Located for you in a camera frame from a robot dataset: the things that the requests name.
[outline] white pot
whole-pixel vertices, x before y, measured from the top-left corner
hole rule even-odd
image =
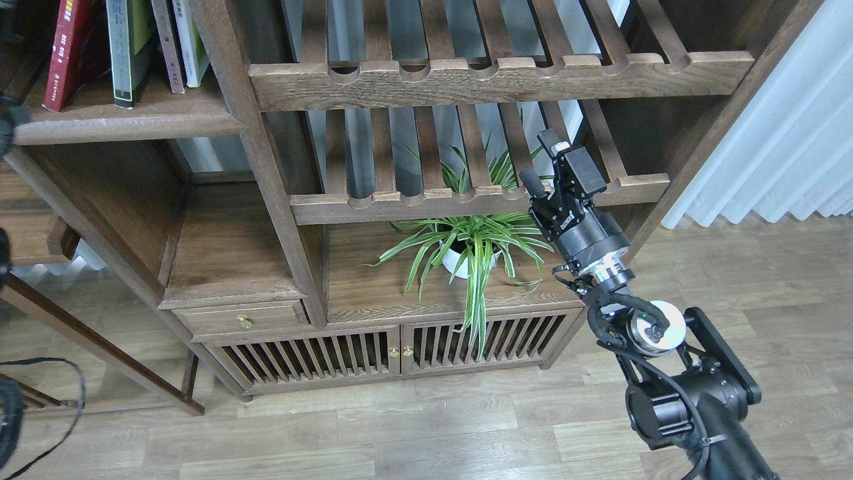
[[[498,250],[491,256],[491,263],[489,264],[489,270],[495,268],[497,265],[497,259],[501,257],[501,251]],[[453,249],[447,250],[447,253],[444,254],[444,258],[441,260],[441,264],[444,265],[444,268],[450,272],[450,275],[453,275],[453,269],[456,268],[456,262],[459,261],[459,257],[461,254],[455,252]],[[459,267],[459,271],[456,272],[456,276],[459,278],[468,279],[468,259],[462,262],[462,265]]]

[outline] wooden floor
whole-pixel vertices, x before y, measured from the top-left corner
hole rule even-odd
[[[637,295],[708,313],[761,384],[744,422],[782,478],[853,478],[853,220],[747,220],[659,230],[633,263]],[[185,349],[105,273],[29,281],[155,371],[179,380]],[[0,306],[0,358],[80,361],[101,401],[137,395],[93,357]],[[75,394],[57,367],[12,372]],[[267,395],[241,403],[202,369],[207,415],[174,408],[86,415],[23,478],[671,479],[677,449],[649,452],[630,429],[624,380],[588,329],[548,371],[519,368]],[[8,471],[68,418],[26,419]]]

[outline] drawer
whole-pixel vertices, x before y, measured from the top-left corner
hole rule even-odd
[[[193,342],[240,341],[281,334],[307,325],[301,301],[264,301],[173,310],[193,333]]]

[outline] shelf board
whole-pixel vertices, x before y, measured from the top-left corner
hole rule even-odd
[[[113,104],[109,74],[80,89],[60,113],[41,106],[46,85],[44,72],[24,102],[31,118],[15,129],[18,145],[216,137],[243,130],[229,113],[212,72],[201,87],[183,94],[171,93],[165,75],[151,72],[132,109]]]
[[[189,191],[160,308],[304,297],[254,182]]]
[[[14,265],[69,261],[80,239],[5,161],[0,161],[0,227],[9,235]]]
[[[328,228],[329,325],[359,321],[416,322],[461,319],[465,310],[466,281],[442,267],[430,272],[423,301],[418,301],[417,284],[403,293],[409,269],[415,257],[413,249],[404,250],[393,260],[377,267],[375,263],[386,249],[406,238],[387,222],[331,225]],[[551,278],[553,266],[563,263],[559,255],[543,251],[543,282],[533,293],[519,295],[525,287],[516,281],[536,280],[536,263],[518,250],[513,251],[516,279],[507,277],[502,260],[489,277],[486,312],[489,315],[530,313],[578,308],[583,305],[562,284]]]

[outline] wooden shelf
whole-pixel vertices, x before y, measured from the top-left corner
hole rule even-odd
[[[46,85],[45,72],[24,102],[31,121],[15,129],[18,145],[216,137],[244,128],[229,113],[212,72],[201,87],[173,94],[165,74],[153,71],[133,109],[113,104],[109,74],[83,87],[60,113],[41,106]]]
[[[9,234],[13,265],[69,261],[80,239],[5,161],[0,161],[0,227]]]
[[[332,225],[328,228],[329,325],[370,321],[412,323],[443,319],[461,319],[465,311],[466,283],[459,278],[450,284],[450,274],[443,268],[430,272],[423,301],[418,301],[417,285],[403,293],[415,251],[404,251],[393,260],[377,267],[379,255],[406,238],[387,222]],[[566,287],[551,278],[551,268],[563,263],[559,255],[548,251],[540,254],[544,281],[533,293],[519,295],[525,287],[517,281],[536,280],[536,263],[522,253],[513,255],[516,279],[507,277],[502,260],[491,272],[486,290],[486,312],[489,315],[554,311],[581,307]]]
[[[540,102],[539,105],[545,125],[557,130],[562,138],[569,138],[559,104]],[[581,101],[581,106],[586,119],[586,135],[578,141],[589,146],[590,154],[599,162],[609,182],[607,190],[595,198],[595,203],[600,206],[612,206],[657,202],[670,185],[669,176],[665,173],[629,175],[616,150],[598,101],[584,100]],[[519,110],[514,103],[498,104],[498,109],[510,158],[518,175],[532,168],[531,154]],[[524,212],[530,207],[530,201],[523,186],[504,190],[500,185],[491,184],[476,109],[473,105],[459,105],[457,111],[473,186],[469,192],[456,194],[444,186],[438,158],[436,126],[430,107],[415,108],[417,146],[424,188],[415,196],[406,196],[398,191],[394,184],[389,114],[385,109],[374,108],[371,109],[370,115],[373,125],[376,188],[375,192],[366,198],[355,198],[346,193],[348,155],[345,151],[344,113],[342,110],[327,112],[326,193],[291,196],[291,208],[297,224]]]
[[[254,182],[190,187],[160,308],[304,297]]]
[[[529,2],[547,61],[514,54],[497,0],[476,0],[487,68],[456,58],[444,5],[421,0],[429,61],[392,59],[386,6],[364,6],[366,61],[336,68],[328,61],[325,2],[305,5],[302,62],[254,64],[249,75],[262,111],[392,108],[456,103],[555,101],[568,98],[730,95],[754,59],[746,51],[688,52],[657,0],[639,12],[659,53],[631,51],[606,0],[583,0],[601,56],[574,55],[553,1]]]

